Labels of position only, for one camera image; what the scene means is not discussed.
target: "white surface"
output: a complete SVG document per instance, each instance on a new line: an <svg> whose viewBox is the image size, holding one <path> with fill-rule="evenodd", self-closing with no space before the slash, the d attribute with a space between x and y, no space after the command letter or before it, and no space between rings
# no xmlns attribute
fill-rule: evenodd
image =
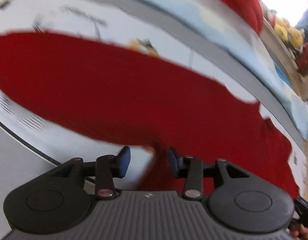
<svg viewBox="0 0 308 240"><path fill-rule="evenodd" d="M88 17L78 17L69 11L64 11L64 6L79 9L85 15L104 20L107 26L99 25ZM33 31L32 24L37 19L40 19L41 27L50 31L65 32L93 40L98 40L95 28L97 26L103 42L114 42L120 46L126 46L130 40L149 39L163 58L177 62L184 67L190 64L193 71L224 84L231 94L244 102L256 101L256 98L236 80L201 55L191 51L170 33L113 6L99 5L88 0L14 0L4 11L0 11L0 33L7 30ZM268 116L271 118L274 125L291 141L297 158L306 163L304 154L276 118L271 113L267 113L264 107L260 109L260 113L264 118ZM0 108L0 121L4 125L40 151L60 162L74 156L81 156L85 161L92 161L99 155L115 154L122 147L91 140L48 121L44 130L37 132L23 126L17 120L18 118L7 115ZM149 153L139 147L134 147L128 174L121 182L122 184L116 186L133 187L151 158L152 155ZM302 173L306 170L305 166L295 165L291 161L289 164L301 192L304 192Z"/></svg>
<svg viewBox="0 0 308 240"><path fill-rule="evenodd" d="M0 128L0 239L11 230L3 213L5 197L53 167Z"/></svg>

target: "yellow plush toy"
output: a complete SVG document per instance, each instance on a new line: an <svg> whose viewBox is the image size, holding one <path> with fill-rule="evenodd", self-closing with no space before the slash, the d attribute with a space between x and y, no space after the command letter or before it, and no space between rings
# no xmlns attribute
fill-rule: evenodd
<svg viewBox="0 0 308 240"><path fill-rule="evenodd" d="M157 50L153 47L149 40L130 40L127 47L134 51L146 52L148 55L153 57L160 57Z"/></svg>
<svg viewBox="0 0 308 240"><path fill-rule="evenodd" d="M288 31L288 29L290 28L290 23L289 20L287 20L286 18L282 18L283 22L285 23L284 27L286 28L286 30Z"/></svg>
<svg viewBox="0 0 308 240"><path fill-rule="evenodd" d="M296 28L290 29L289 43L294 47L295 50L302 52L302 46L304 44L304 39L299 30Z"/></svg>
<svg viewBox="0 0 308 240"><path fill-rule="evenodd" d="M285 27L281 26L280 24L276 23L275 24L275 32L278 35L278 37L283 41L283 42L288 42L288 32Z"/></svg>

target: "blue cloth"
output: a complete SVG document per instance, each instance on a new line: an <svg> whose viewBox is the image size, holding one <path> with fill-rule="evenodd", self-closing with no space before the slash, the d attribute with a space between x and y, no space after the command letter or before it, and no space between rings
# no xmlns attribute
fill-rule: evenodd
<svg viewBox="0 0 308 240"><path fill-rule="evenodd" d="M293 90L292 84L290 83L290 81L289 81L288 77L285 75L285 73L280 69L280 67L277 66L277 64L275 62L274 62L274 65L275 65L276 72L277 72L278 76L280 77L280 79L282 81L284 81Z"/></svg>
<svg viewBox="0 0 308 240"><path fill-rule="evenodd" d="M276 96L302 137L308 139L308 106L280 79L260 38L237 14L215 10L217 1L204 5L194 0L144 1L178 18L241 62Z"/></svg>

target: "human hand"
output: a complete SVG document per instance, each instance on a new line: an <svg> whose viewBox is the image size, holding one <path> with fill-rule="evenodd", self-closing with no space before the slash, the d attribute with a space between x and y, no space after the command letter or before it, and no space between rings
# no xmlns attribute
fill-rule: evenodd
<svg viewBox="0 0 308 240"><path fill-rule="evenodd" d="M300 237L303 240L308 240L308 228L305 228L302 224L292 224L289 227L290 235L295 240L300 240Z"/></svg>

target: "ribbed gray surface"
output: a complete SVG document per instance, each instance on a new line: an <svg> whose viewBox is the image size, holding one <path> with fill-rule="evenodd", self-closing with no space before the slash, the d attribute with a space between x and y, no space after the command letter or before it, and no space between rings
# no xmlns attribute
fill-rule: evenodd
<svg viewBox="0 0 308 240"><path fill-rule="evenodd" d="M51 235L13 231L5 240L292 240L284 230L245 235L228 230L208 216L198 202L176 192L123 191L112 201L99 201L79 225Z"/></svg>

